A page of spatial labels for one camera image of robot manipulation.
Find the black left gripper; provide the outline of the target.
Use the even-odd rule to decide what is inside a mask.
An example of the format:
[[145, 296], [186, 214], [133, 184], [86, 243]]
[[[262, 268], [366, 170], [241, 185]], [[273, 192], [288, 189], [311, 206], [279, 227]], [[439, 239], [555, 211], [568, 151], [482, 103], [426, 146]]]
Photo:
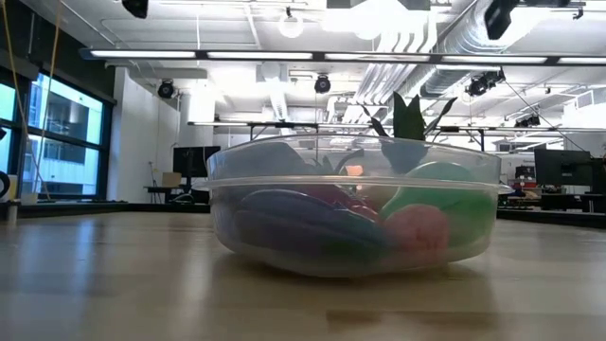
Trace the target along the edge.
[[121, 0], [122, 7], [133, 17], [146, 19], [149, 10], [149, 0]]

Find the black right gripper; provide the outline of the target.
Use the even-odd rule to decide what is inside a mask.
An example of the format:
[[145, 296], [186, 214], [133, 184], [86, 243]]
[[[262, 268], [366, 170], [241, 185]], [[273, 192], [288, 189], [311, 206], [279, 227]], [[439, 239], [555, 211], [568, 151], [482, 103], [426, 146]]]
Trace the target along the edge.
[[498, 40], [511, 24], [511, 12], [519, 5], [520, 0], [490, 0], [484, 13], [484, 23], [490, 40]]

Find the green toy pepper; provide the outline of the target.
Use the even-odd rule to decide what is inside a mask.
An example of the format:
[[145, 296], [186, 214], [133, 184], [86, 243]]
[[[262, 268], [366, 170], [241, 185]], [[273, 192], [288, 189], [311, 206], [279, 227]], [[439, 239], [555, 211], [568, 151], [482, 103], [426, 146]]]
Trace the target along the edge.
[[475, 242], [489, 234], [496, 213], [494, 197], [483, 190], [401, 187], [380, 210], [381, 221], [396, 210], [413, 204], [436, 206], [448, 216], [450, 248]]

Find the pink toy peach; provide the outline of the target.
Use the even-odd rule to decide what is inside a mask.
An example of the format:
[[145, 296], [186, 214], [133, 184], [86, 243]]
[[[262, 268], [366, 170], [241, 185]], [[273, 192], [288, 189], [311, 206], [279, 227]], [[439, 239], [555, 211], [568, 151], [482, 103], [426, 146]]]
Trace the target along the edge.
[[423, 261], [441, 258], [448, 248], [449, 218], [436, 206], [400, 208], [383, 220], [383, 228], [396, 251]]

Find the red toy strawberry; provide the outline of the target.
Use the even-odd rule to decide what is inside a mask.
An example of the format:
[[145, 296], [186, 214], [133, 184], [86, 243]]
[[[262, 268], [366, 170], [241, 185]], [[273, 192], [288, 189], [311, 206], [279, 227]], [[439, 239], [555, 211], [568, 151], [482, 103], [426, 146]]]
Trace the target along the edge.
[[371, 221], [379, 221], [377, 211], [365, 200], [349, 190], [335, 185], [304, 185], [301, 191], [337, 209], [347, 209]]

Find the purple toy eggplant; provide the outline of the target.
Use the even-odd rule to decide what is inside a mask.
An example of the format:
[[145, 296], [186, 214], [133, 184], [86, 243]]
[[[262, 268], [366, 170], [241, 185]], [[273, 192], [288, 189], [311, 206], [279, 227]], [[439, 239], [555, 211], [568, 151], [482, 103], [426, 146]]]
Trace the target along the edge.
[[233, 216], [240, 241], [306, 259], [369, 262], [389, 249], [371, 218], [340, 204], [290, 189], [260, 189], [246, 195]]

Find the clear plastic container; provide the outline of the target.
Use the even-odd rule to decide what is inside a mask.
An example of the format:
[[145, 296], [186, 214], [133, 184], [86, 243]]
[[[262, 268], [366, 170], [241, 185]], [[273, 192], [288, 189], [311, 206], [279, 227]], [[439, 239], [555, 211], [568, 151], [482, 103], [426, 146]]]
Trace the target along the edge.
[[[482, 254], [490, 244], [498, 197], [506, 190], [500, 181], [500, 158], [490, 153], [426, 141], [428, 151], [425, 157], [409, 172], [398, 174], [392, 170], [382, 153], [382, 139], [382, 136], [372, 135], [281, 135], [253, 140], [214, 153], [206, 162], [205, 186], [209, 191], [211, 215], [219, 242], [241, 257], [297, 274], [325, 278], [353, 278], [434, 267]], [[313, 168], [313, 174], [236, 178], [222, 175], [228, 153], [266, 142], [288, 144]], [[380, 216], [375, 223], [386, 234], [389, 249], [383, 256], [369, 262], [306, 259], [240, 241], [236, 235], [233, 216], [237, 204], [246, 195], [260, 189], [302, 192], [304, 185], [335, 185], [358, 197], [358, 189], [362, 185], [483, 190], [494, 197], [496, 213], [489, 234], [469, 244], [448, 247], [441, 258], [430, 261], [396, 251], [383, 228]]]

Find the long ceiling light strip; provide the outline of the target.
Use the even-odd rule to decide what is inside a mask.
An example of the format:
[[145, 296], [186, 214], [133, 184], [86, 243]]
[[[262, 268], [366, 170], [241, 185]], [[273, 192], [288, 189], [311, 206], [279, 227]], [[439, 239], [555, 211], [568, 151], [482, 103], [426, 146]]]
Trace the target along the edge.
[[438, 54], [387, 52], [94, 49], [79, 50], [85, 60], [309, 62], [309, 63], [407, 63], [433, 65], [490, 65], [544, 67], [606, 67], [606, 56]]

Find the snake plant in white pot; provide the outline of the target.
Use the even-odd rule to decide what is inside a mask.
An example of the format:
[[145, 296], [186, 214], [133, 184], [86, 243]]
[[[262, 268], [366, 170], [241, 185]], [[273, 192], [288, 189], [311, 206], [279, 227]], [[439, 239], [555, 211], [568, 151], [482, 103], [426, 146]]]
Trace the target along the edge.
[[420, 97], [414, 96], [406, 104], [397, 92], [393, 93], [393, 135], [390, 136], [382, 123], [374, 118], [362, 106], [364, 113], [370, 118], [373, 130], [382, 136], [382, 153], [389, 161], [392, 170], [398, 174], [405, 174], [419, 164], [427, 154], [425, 146], [426, 136], [432, 132], [441, 118], [448, 114], [456, 102], [456, 98], [449, 99], [441, 113], [425, 126], [420, 110]]

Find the round white ceiling lamp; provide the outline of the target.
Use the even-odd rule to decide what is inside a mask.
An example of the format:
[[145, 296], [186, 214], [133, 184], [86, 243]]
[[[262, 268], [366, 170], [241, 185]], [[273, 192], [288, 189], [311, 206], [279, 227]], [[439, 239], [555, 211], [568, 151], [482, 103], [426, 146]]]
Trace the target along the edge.
[[279, 33], [290, 39], [299, 37], [304, 30], [304, 21], [301, 17], [284, 12], [278, 21]]

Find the wide black computer monitor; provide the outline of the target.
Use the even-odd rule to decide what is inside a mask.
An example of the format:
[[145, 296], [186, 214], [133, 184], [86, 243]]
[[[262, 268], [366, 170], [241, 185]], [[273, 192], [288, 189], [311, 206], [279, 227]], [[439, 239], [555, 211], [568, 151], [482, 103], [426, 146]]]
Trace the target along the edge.
[[534, 161], [539, 185], [592, 184], [592, 162], [588, 152], [539, 149], [534, 151]]

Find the black framed window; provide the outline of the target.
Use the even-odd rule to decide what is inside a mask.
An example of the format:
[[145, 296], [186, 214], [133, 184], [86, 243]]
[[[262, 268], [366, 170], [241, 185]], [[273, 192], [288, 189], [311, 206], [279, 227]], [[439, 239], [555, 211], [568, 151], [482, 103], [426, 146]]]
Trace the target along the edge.
[[30, 81], [0, 67], [0, 171], [42, 200], [102, 197], [111, 109], [48, 74]]

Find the black office desk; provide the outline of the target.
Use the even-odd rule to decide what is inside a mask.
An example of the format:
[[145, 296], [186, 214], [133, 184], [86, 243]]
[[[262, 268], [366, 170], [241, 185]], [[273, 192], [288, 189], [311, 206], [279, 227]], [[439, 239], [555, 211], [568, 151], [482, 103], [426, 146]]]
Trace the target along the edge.
[[584, 213], [606, 214], [606, 195], [596, 193], [544, 193], [540, 199], [542, 210], [579, 210]]

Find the silver ventilation duct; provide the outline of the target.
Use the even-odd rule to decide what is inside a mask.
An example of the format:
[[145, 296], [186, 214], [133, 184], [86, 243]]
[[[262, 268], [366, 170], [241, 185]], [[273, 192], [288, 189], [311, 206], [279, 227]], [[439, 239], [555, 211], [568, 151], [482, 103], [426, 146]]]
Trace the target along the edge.
[[[499, 40], [490, 40], [484, 22], [484, 14], [492, 0], [478, 0], [446, 37], [437, 44], [437, 53], [442, 54], [498, 54], [527, 35], [533, 25], [525, 20], [513, 20]], [[421, 69], [419, 94], [424, 98], [437, 98], [447, 93], [456, 83], [464, 79], [470, 70], [438, 69], [437, 65], [424, 65]]]

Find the black aluminium table frame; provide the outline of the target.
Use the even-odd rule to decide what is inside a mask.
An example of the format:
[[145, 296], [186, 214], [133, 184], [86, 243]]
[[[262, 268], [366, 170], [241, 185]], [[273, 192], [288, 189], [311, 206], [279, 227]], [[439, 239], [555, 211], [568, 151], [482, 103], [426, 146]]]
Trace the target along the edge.
[[[172, 206], [118, 202], [54, 203], [24, 206], [17, 202], [0, 203], [0, 221], [8, 221], [10, 218], [61, 217], [115, 212], [209, 214], [211, 212], [211, 208], [209, 206]], [[498, 209], [496, 217], [501, 220], [588, 227], [606, 231], [606, 214], [599, 213]]]

